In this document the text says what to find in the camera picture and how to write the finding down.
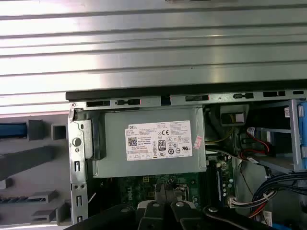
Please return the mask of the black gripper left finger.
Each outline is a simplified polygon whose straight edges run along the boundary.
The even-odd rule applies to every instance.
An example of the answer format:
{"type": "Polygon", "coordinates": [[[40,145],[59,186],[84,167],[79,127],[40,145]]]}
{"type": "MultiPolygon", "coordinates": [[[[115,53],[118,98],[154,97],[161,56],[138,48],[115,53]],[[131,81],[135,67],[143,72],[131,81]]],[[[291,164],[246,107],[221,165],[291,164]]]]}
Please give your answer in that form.
{"type": "Polygon", "coordinates": [[[161,230],[166,208],[166,186],[155,186],[155,200],[146,200],[134,209],[120,204],[69,227],[70,230],[161,230]]]}

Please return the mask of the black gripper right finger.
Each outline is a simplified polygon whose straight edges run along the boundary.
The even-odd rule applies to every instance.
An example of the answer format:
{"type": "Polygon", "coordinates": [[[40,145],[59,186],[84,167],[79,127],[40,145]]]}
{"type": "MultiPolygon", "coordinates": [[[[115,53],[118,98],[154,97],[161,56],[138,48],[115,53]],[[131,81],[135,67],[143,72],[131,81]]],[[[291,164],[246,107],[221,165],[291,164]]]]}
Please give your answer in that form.
{"type": "Polygon", "coordinates": [[[204,207],[201,211],[190,203],[179,201],[171,185],[165,186],[165,198],[176,222],[183,230],[272,230],[273,227],[256,222],[229,208],[204,207]]]}

